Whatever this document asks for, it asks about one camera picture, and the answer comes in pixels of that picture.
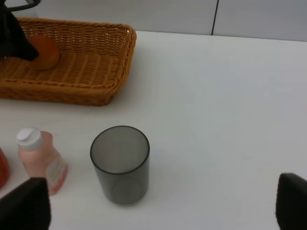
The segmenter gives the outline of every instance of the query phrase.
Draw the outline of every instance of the transparent cup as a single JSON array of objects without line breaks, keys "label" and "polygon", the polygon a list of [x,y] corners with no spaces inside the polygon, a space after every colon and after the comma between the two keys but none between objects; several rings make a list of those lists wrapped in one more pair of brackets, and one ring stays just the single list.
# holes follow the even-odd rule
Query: transparent cup
[{"label": "transparent cup", "polygon": [[126,205],[148,189],[149,141],[139,130],[115,126],[100,133],[91,146],[91,160],[105,196]]}]

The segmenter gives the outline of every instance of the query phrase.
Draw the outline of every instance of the tabletop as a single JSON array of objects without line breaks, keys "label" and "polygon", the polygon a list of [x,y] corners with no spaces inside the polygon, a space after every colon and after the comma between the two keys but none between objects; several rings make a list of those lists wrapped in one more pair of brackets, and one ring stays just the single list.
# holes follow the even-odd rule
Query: tabletop
[{"label": "tabletop", "polygon": [[[69,164],[50,198],[50,230],[278,230],[278,177],[307,178],[307,43],[137,32],[128,81],[103,107],[0,100],[0,146],[11,177],[22,127],[54,135]],[[149,139],[150,185],[135,205],[103,195],[89,156],[117,125]]]}]

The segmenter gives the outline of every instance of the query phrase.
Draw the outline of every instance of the wicker basket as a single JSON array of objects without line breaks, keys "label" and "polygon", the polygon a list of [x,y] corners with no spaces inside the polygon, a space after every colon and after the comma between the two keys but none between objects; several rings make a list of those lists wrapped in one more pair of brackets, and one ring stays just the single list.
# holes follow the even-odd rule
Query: wicker basket
[{"label": "wicker basket", "polygon": [[59,63],[34,70],[15,57],[0,63],[0,97],[106,105],[124,85],[136,42],[128,25],[19,18],[26,36],[46,34],[59,46]]}]

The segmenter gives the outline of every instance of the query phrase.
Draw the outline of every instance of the orange fruit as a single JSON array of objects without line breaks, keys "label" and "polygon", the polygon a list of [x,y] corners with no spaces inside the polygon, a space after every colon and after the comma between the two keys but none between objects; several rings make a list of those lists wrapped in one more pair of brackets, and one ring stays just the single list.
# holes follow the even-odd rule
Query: orange fruit
[{"label": "orange fruit", "polygon": [[30,61],[34,69],[48,69],[59,61],[59,48],[57,44],[45,34],[37,34],[28,38],[29,42],[38,51],[39,56]]}]

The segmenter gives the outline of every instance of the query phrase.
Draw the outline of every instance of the plastic bottle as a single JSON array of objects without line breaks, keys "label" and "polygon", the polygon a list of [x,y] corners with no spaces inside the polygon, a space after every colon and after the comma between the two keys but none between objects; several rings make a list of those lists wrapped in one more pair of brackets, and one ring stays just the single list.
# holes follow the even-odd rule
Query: plastic bottle
[{"label": "plastic bottle", "polygon": [[53,146],[51,133],[37,128],[23,128],[16,137],[19,158],[30,177],[45,177],[49,195],[63,185],[68,166]]},{"label": "plastic bottle", "polygon": [[0,149],[0,188],[4,186],[10,175],[9,164],[3,151]]}]

